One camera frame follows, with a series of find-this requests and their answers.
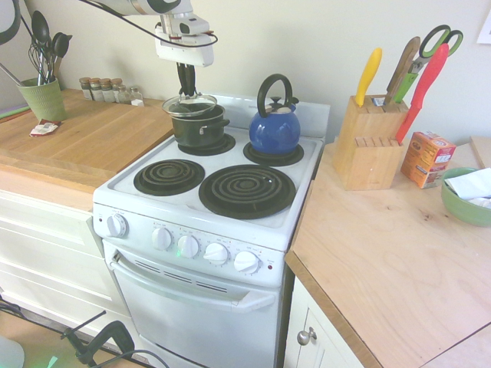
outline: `white cabinet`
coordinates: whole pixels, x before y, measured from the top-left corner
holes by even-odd
[[[0,293],[70,327],[105,310],[82,331],[121,320],[136,336],[89,212],[0,190]]]
[[[298,342],[298,334],[302,331],[305,345]],[[285,368],[296,367],[363,368],[339,332],[297,278],[293,290],[285,352]]]

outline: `white electric stove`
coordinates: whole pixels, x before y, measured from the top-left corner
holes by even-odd
[[[140,339],[171,368],[273,368],[291,293],[283,258],[329,106],[300,103],[297,150],[271,159],[251,153],[255,99],[216,97],[230,119],[221,146],[190,152],[170,137],[95,191],[94,228]]]

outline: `control panel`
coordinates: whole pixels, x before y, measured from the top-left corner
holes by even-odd
[[[94,229],[153,262],[272,288],[282,283],[283,252],[220,236],[219,228],[202,231],[96,203]]]

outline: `blue kettle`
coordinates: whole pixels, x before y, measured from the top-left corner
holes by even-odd
[[[282,81],[285,86],[285,103],[272,97],[273,103],[265,105],[269,88]],[[258,92],[258,113],[252,118],[249,139],[252,148],[260,153],[282,155],[292,152],[300,139],[300,122],[294,114],[298,100],[293,97],[292,84],[282,74],[272,74],[262,82]]]

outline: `knife block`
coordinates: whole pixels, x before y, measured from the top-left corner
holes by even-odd
[[[336,143],[333,166],[346,190],[388,189],[402,158],[404,147],[395,139],[407,113],[404,102],[377,107],[366,96],[359,107],[348,101]]]

